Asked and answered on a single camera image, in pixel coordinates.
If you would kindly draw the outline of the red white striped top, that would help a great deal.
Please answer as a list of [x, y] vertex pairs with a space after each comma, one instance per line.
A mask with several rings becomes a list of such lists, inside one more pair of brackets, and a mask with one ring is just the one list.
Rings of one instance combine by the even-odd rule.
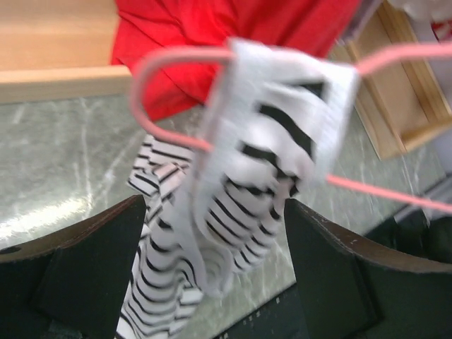
[[347, 64], [234, 39], [199, 137], [146, 136], [128, 179], [147, 211], [116, 329], [175, 338], [205, 296], [228, 293], [275, 243], [285, 201], [332, 169], [359, 83]]

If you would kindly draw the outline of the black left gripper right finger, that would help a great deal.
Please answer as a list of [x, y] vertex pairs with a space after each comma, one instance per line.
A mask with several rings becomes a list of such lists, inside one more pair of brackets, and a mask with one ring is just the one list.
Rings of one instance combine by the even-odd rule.
[[284, 223], [310, 338], [450, 338], [451, 265], [411, 256], [295, 199]]

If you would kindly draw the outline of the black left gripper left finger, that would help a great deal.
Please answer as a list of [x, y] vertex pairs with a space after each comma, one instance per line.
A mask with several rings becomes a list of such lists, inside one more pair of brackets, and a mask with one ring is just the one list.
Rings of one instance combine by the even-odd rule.
[[57, 321], [113, 338], [146, 211], [135, 195], [29, 242], [1, 250], [1, 337], [40, 338]]

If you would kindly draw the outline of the pink wire hanger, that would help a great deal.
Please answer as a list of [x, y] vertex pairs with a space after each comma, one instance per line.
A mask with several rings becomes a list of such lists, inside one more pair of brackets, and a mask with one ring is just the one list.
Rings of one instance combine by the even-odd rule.
[[[134, 119], [161, 141], [197, 150], [214, 160], [229, 156], [269, 85], [291, 95], [295, 116], [278, 112], [282, 139], [307, 155], [310, 183], [329, 183], [423, 208], [450, 212], [432, 201], [332, 175], [363, 77], [397, 61], [449, 58], [450, 43], [396, 44], [351, 64], [282, 47], [233, 38], [227, 47], [173, 46], [156, 49], [133, 68], [129, 107]], [[157, 121], [208, 102], [213, 138], [164, 130]]]

